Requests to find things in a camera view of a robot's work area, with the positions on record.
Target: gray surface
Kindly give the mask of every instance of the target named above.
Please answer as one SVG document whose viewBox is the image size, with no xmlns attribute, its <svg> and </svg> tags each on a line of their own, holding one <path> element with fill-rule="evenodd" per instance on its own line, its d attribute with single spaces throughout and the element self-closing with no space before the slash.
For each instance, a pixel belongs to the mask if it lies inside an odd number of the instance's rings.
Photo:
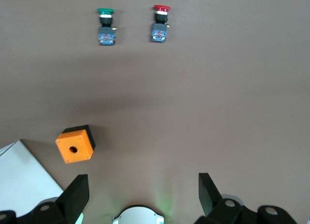
<svg viewBox="0 0 310 224">
<path fill-rule="evenodd" d="M 156 3 L 169 39 L 150 42 Z M 310 0 L 0 0 L 0 145 L 23 139 L 65 188 L 88 173 L 85 223 L 141 203 L 166 223 L 202 209 L 198 173 L 250 209 L 310 210 Z M 117 45 L 99 46 L 113 8 Z M 90 124 L 88 162 L 54 143 Z"/>
</svg>

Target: screw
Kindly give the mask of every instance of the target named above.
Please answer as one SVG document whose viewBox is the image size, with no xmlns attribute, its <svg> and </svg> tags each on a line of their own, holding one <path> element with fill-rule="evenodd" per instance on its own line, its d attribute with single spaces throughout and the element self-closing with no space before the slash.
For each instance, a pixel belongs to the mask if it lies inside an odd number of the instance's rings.
<svg viewBox="0 0 310 224">
<path fill-rule="evenodd" d="M 49 205 L 44 205 L 40 208 L 40 211 L 45 211 L 49 209 Z"/>
<path fill-rule="evenodd" d="M 272 207 L 266 207 L 265 211 L 270 215 L 278 215 L 278 212 Z"/>
<path fill-rule="evenodd" d="M 226 201 L 225 201 L 225 205 L 228 206 L 228 207 L 235 207 L 234 202 L 231 201 L 231 200 L 226 200 Z"/>
<path fill-rule="evenodd" d="M 0 221 L 6 219 L 7 216 L 6 213 L 0 214 Z"/>
</svg>

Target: silver bolt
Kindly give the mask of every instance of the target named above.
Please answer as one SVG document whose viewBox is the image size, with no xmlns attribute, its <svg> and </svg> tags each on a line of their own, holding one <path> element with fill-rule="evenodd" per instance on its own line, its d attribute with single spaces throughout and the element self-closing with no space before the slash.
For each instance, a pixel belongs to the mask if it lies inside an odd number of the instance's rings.
<svg viewBox="0 0 310 224">
<path fill-rule="evenodd" d="M 49 205 L 45 205 L 45 206 L 42 206 L 40 208 L 40 211 L 45 211 L 45 210 L 48 210 L 49 209 Z"/>
<path fill-rule="evenodd" d="M 278 212 L 272 207 L 266 207 L 265 210 L 270 215 L 278 215 Z"/>
<path fill-rule="evenodd" d="M 231 201 L 231 200 L 226 200 L 226 201 L 225 201 L 225 205 L 228 206 L 228 207 L 235 207 L 234 202 Z"/>
<path fill-rule="evenodd" d="M 6 219 L 8 215 L 6 213 L 0 214 L 0 221 Z"/>
</svg>

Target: orange and black control box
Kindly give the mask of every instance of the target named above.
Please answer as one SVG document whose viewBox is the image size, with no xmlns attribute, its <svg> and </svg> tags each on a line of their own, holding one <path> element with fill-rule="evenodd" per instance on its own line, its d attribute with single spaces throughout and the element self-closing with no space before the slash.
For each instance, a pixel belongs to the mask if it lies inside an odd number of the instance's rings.
<svg viewBox="0 0 310 224">
<path fill-rule="evenodd" d="M 89 160 L 96 147 L 89 125 L 67 128 L 55 142 L 66 164 Z"/>
</svg>

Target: orange box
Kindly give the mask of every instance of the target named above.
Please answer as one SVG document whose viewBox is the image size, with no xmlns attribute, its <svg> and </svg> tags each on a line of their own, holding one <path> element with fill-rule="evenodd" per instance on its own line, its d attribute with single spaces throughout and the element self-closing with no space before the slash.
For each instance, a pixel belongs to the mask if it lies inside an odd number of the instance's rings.
<svg viewBox="0 0 310 224">
<path fill-rule="evenodd" d="M 55 142 L 66 164 L 89 160 L 96 146 L 88 125 L 65 129 Z"/>
</svg>

